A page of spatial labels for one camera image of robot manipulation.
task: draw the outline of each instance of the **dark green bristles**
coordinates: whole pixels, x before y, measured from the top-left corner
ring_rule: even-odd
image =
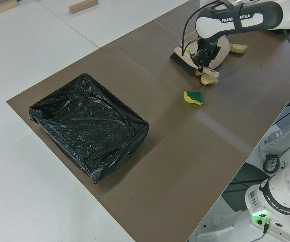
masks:
[[[194,76],[195,68],[189,66],[182,58],[180,58],[176,53],[173,53],[170,56],[170,59],[174,61],[176,64],[181,66],[189,75]]]

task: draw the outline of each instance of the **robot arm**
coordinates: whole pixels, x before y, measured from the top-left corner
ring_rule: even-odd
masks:
[[[199,71],[216,58],[225,35],[267,29],[290,29],[290,0],[223,0],[203,8],[196,20],[197,52],[191,59]]]

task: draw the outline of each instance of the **green and yellow sponge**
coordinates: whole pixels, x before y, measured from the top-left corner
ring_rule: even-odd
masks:
[[[188,103],[194,103],[197,105],[202,105],[203,104],[203,97],[201,92],[190,92],[190,91],[185,91],[184,92],[184,100]]]

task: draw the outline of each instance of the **tray covered with black plastic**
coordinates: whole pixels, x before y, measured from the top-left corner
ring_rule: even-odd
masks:
[[[29,115],[94,183],[121,167],[149,129],[147,121],[88,74],[32,105]]]

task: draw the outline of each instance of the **brown table surface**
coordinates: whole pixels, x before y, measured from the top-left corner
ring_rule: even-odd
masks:
[[[229,36],[249,48],[226,57],[217,85],[172,62],[196,9],[187,2],[8,101],[137,242],[186,241],[290,99],[290,46],[270,31]],[[132,158],[97,185],[28,116],[30,105],[81,73],[150,123]],[[205,103],[184,102],[185,90],[202,91]]]

